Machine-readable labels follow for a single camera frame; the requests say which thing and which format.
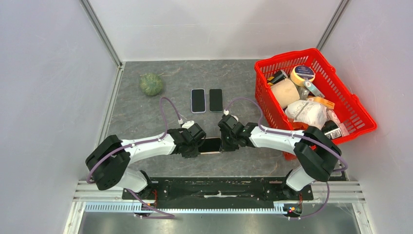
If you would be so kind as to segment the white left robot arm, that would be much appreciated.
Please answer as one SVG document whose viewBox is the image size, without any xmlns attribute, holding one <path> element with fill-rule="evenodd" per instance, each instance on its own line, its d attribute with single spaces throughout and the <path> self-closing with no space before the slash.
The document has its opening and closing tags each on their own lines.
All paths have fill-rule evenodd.
<svg viewBox="0 0 413 234">
<path fill-rule="evenodd" d="M 145 172 L 133 170 L 130 165 L 154 156 L 197 157 L 205 139 L 205 131 L 194 122 L 142 139 L 125 140 L 110 135 L 87 157 L 86 181 L 100 191 L 121 187 L 147 199 L 153 192 L 151 181 Z"/>
</svg>

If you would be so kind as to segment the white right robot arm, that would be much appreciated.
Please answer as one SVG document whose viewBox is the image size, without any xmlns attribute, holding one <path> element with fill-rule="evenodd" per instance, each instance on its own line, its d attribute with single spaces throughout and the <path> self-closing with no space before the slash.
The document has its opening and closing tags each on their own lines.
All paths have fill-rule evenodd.
<svg viewBox="0 0 413 234">
<path fill-rule="evenodd" d="M 286 199 L 294 199 L 313 182 L 327 182 L 341 156 L 338 146 L 312 126 L 305 131 L 287 131 L 253 122 L 243 125 L 234 116 L 224 115 L 218 127 L 222 151 L 233 152 L 241 147 L 269 148 L 292 154 L 299 160 L 300 166 L 282 181 L 281 193 Z"/>
</svg>

